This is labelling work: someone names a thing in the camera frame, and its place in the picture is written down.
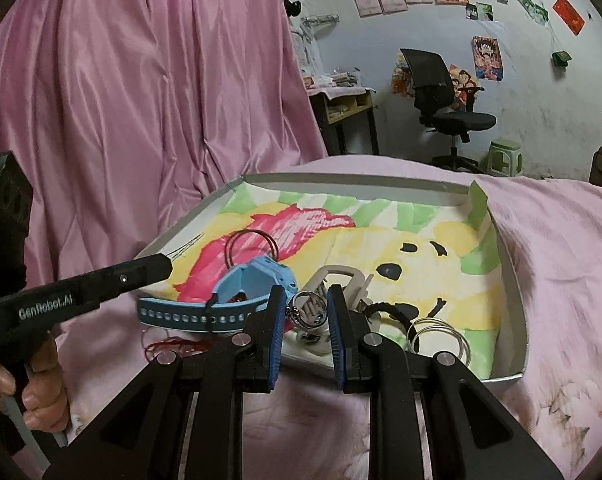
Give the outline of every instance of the green stool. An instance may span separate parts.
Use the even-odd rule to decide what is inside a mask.
[[[521,174],[521,145],[514,140],[495,139],[488,151],[488,173],[493,176]]]

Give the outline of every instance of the black chair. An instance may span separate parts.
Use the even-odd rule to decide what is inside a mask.
[[[484,88],[462,88],[467,93],[465,112],[440,112],[455,100],[455,89],[446,64],[439,54],[402,48],[401,53],[412,76],[414,107],[421,111],[419,122],[431,126],[438,132],[452,138],[449,155],[436,156],[432,165],[452,171],[463,169],[471,173],[484,173],[476,160],[457,155],[457,136],[461,142],[470,142],[468,132],[480,132],[492,128],[497,119],[490,114],[473,112],[475,93]]]

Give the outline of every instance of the cartoon poster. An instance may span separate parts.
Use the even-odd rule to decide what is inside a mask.
[[[557,0],[552,8],[566,22],[572,33],[578,36],[582,28],[584,28],[585,22],[570,2],[568,0]]]
[[[436,316],[466,335],[473,355],[470,368],[486,378],[505,306],[487,200],[477,184],[470,187],[465,204],[437,206],[243,183],[203,233],[191,234],[200,237],[173,261],[164,297],[206,301],[227,272],[223,253],[229,236],[239,229],[259,229],[276,240],[279,261],[293,271],[299,287],[321,266],[340,264],[373,275],[367,290],[373,301],[409,303],[420,316],[442,306]],[[232,250],[235,264],[270,252],[256,234],[238,238]],[[380,332],[405,345],[405,335],[386,319]],[[449,342],[449,336],[438,337]]]
[[[504,64],[495,38],[475,36],[472,39],[472,54],[479,79],[501,81],[504,78]]]
[[[452,86],[455,88],[455,100],[451,108],[459,112],[465,112],[466,103],[468,102],[468,92],[464,91],[464,89],[477,88],[479,81],[472,74],[472,70],[464,70],[456,65],[450,65],[448,71],[452,79]],[[477,97],[478,92],[475,92],[475,101]]]

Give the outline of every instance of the pink curtain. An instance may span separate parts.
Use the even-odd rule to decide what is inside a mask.
[[[18,0],[5,150],[34,186],[30,286],[133,257],[242,173],[325,156],[281,0]]]

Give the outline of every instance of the silver ring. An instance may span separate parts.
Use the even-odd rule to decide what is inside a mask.
[[[143,352],[145,352],[145,349],[148,347],[148,345],[146,345],[146,344],[143,342],[143,338],[145,338],[145,333],[146,333],[148,330],[150,330],[151,328],[158,328],[159,330],[165,330],[165,337],[163,338],[163,340],[164,340],[164,341],[165,341],[167,338],[169,338],[169,337],[170,337],[170,332],[168,332],[168,329],[167,329],[167,328],[162,328],[162,327],[160,327],[160,326],[149,326],[149,327],[147,327],[147,328],[144,328],[144,329],[143,329],[143,332],[141,333],[141,349],[143,350]]]
[[[319,324],[311,325],[302,319],[301,310],[299,310],[299,308],[295,305],[298,298],[316,298],[321,303],[321,307],[323,309],[323,319]],[[311,290],[300,290],[290,299],[290,302],[287,304],[286,316],[297,328],[302,330],[316,330],[317,328],[322,327],[325,322],[328,321],[328,307],[323,298],[316,292]]]
[[[470,365],[470,361],[472,361],[472,350],[470,349],[470,343],[466,337],[459,332],[459,330],[454,328],[450,323],[447,323],[443,319],[438,319],[436,317],[421,317],[412,321],[412,326],[417,326],[420,324],[428,324],[428,326],[417,330],[412,337],[407,338],[408,349],[413,354],[416,354],[414,351],[414,343],[419,335],[427,332],[442,332],[454,337],[457,340],[459,343],[459,353],[457,354],[457,358],[459,358],[459,360],[463,360],[466,366]]]

